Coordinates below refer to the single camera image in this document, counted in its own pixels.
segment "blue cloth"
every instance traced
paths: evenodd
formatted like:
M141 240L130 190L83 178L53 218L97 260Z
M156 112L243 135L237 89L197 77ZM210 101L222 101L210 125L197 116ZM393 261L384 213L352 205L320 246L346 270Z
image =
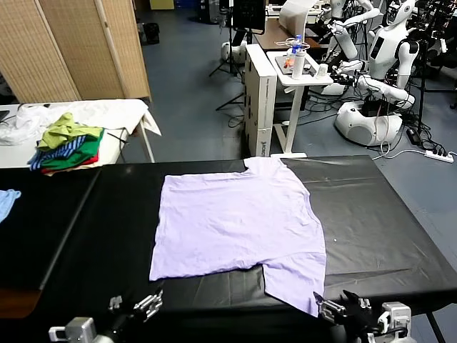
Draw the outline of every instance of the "blue cloth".
M68 159L77 149L83 145L86 136L77 136L74 140L65 143L57 149L49 151L36 150L35 155L31 158L30 170L37 170L41 168L41 163L47 159Z
M21 192L9 189L0 191L0 223L8 216L14 201L21 196Z

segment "lavender t-shirt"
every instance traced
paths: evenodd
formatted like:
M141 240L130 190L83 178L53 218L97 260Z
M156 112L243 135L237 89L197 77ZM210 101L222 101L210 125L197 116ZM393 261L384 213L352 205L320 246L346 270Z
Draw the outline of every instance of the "lavender t-shirt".
M166 176L150 280L262 264L265 292L317 316L326 250L309 192L280 159L242 173Z

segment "green shirt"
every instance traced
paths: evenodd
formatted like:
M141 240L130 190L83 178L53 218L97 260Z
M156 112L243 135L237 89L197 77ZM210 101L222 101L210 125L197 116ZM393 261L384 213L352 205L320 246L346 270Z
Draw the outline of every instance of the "green shirt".
M52 150L77 136L89 135L93 138L99 138L101 130L101 127L76 124L73 120L73 114L67 112L62 114L59 120L44 132L38 148L42 151Z
M46 169L61 170L80 165L97 155L103 134L104 130L101 131L100 136L96 139L92 136L87 136L84 143L68 159L47 159L42 161L41 166Z

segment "white box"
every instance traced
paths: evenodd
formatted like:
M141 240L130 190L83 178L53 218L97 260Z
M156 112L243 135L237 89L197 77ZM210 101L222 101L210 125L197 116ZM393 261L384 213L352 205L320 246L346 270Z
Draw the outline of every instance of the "white box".
M270 156L277 74L258 44L246 47L244 122L251 156Z

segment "plastic bottle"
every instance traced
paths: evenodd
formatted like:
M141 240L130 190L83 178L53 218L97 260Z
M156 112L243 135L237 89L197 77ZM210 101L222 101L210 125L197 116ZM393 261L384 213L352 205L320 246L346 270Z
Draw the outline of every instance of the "plastic bottle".
M289 49L287 51L287 64L289 66L293 66L295 64L295 54L298 49L301 49L301 43L302 43L301 35L297 34L295 36L295 40L292 43L291 49Z
M295 62L293 65L293 70L292 70L292 79L294 79L294 80L300 79L300 77L303 73L305 59L306 59L306 50L297 49L297 51L295 53Z

